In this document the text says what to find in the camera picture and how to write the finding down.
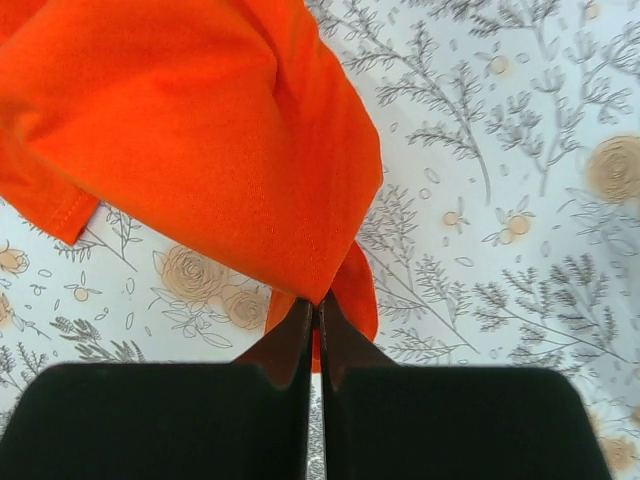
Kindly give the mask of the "orange t shirt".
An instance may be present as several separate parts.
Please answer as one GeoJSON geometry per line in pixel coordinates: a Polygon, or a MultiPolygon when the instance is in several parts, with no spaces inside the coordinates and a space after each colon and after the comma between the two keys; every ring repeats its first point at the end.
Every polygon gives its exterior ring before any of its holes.
{"type": "Polygon", "coordinates": [[[301,1],[5,1],[1,195],[75,243],[108,203],[368,340],[378,131],[301,1]]]}

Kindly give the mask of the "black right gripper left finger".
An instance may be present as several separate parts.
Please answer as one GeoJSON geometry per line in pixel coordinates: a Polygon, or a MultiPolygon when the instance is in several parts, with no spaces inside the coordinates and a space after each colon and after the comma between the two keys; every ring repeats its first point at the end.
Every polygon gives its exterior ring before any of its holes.
{"type": "Polygon", "coordinates": [[[59,364],[21,396],[5,479],[301,479],[313,307],[229,363],[59,364]]]}

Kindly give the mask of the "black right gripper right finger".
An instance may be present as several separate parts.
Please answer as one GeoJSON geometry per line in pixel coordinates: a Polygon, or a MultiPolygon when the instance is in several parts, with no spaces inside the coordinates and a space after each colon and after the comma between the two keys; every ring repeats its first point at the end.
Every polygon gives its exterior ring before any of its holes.
{"type": "Polygon", "coordinates": [[[401,366],[318,309],[330,479],[606,479],[581,399],[542,368],[401,366]]]}

